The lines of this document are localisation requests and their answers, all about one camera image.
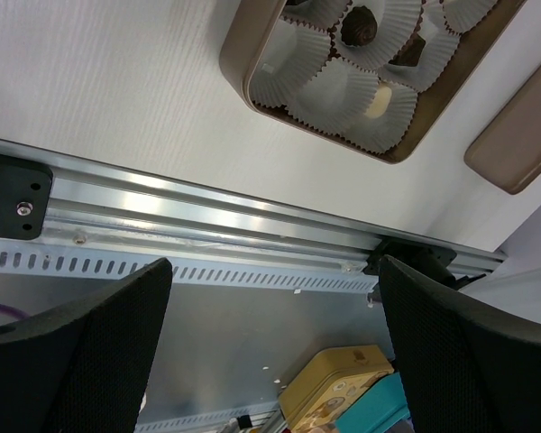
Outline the dark square chocolate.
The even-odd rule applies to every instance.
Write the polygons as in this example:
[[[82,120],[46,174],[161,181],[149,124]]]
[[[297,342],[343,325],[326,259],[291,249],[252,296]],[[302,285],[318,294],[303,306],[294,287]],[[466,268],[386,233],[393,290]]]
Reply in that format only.
[[[418,33],[415,33],[411,41],[389,61],[389,64],[397,67],[414,68],[418,65],[425,47],[426,40]]]

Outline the beige box lid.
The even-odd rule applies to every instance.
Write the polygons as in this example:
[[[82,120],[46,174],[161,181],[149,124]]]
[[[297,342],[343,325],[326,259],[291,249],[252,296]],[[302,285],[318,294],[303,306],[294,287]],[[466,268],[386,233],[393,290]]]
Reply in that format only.
[[[464,162],[510,195],[541,174],[541,65],[470,145]]]

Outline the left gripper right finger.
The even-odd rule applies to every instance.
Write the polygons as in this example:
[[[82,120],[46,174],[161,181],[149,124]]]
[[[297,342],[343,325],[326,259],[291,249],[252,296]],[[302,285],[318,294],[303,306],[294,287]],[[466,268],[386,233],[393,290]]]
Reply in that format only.
[[[541,432],[541,324],[390,256],[379,286],[416,432]]]

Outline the dark round swirl chocolate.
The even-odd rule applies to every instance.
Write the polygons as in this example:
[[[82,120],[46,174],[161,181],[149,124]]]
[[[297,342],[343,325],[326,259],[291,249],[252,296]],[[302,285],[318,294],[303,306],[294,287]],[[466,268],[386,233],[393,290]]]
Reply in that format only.
[[[341,40],[352,47],[363,47],[374,41],[378,32],[378,22],[373,12],[366,6],[355,6],[343,19]]]

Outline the beige chocolate box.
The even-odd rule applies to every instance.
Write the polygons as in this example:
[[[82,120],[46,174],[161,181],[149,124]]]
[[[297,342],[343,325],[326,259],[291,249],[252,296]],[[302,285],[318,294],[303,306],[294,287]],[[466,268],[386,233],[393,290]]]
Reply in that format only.
[[[456,92],[472,74],[521,7],[519,1],[498,1],[487,16],[470,31],[463,34],[452,32],[460,37],[458,48],[437,81],[426,91],[418,93],[417,106],[409,129],[398,145],[383,154],[375,154],[347,142],[343,138],[343,133],[321,134],[317,130],[300,123],[289,115],[287,106],[266,107],[251,100],[249,95],[250,81],[276,22],[283,19],[300,23],[282,15],[282,9],[286,2],[243,1],[240,3],[219,57],[220,69],[226,80],[253,112],[390,164],[406,160],[416,149],[425,134],[454,98]],[[433,23],[443,23],[446,29],[451,32],[447,28],[440,2],[424,1],[422,18],[415,33],[421,28],[424,14]],[[303,24],[318,29],[310,24]],[[328,30],[318,29],[326,32],[330,37],[331,46],[326,62],[335,58],[347,60],[335,50],[333,27]]]

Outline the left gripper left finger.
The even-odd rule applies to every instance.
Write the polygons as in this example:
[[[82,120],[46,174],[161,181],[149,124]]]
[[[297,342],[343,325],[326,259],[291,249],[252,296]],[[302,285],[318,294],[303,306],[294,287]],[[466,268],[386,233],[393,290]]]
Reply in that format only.
[[[0,326],[0,432],[132,432],[172,287],[166,258]]]

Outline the white chocolate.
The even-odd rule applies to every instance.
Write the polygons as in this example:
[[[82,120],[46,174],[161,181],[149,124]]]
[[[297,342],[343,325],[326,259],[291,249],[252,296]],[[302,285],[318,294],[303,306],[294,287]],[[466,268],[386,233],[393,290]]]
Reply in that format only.
[[[377,119],[383,116],[389,107],[392,95],[392,88],[385,83],[380,83],[376,90],[374,99],[364,113],[365,116],[369,119]]]

